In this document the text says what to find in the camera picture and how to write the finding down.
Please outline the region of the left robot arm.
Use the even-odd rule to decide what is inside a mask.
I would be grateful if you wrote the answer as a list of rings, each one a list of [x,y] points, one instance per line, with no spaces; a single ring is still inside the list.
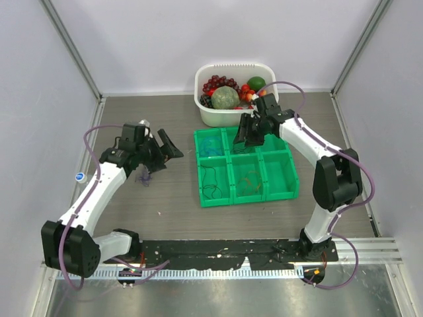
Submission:
[[[141,254],[139,234],[115,229],[93,237],[96,224],[112,196],[142,165],[148,173],[165,169],[170,159],[183,153],[164,129],[154,136],[145,121],[125,123],[112,147],[93,157],[95,173],[75,203],[58,221],[46,221],[41,229],[45,264],[60,270],[64,277],[90,277],[102,262],[120,257],[132,264]]]

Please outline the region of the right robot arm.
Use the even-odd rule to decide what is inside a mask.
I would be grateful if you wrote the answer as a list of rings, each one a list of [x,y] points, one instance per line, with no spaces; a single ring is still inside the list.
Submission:
[[[315,169],[312,192],[316,205],[310,221],[300,232],[298,251],[307,261],[320,258],[332,240],[332,230],[342,211],[362,194],[358,154],[327,142],[297,112],[282,110],[273,94],[254,102],[256,109],[252,113],[241,114],[233,142],[258,147],[264,144],[266,135],[272,134],[310,162]]]

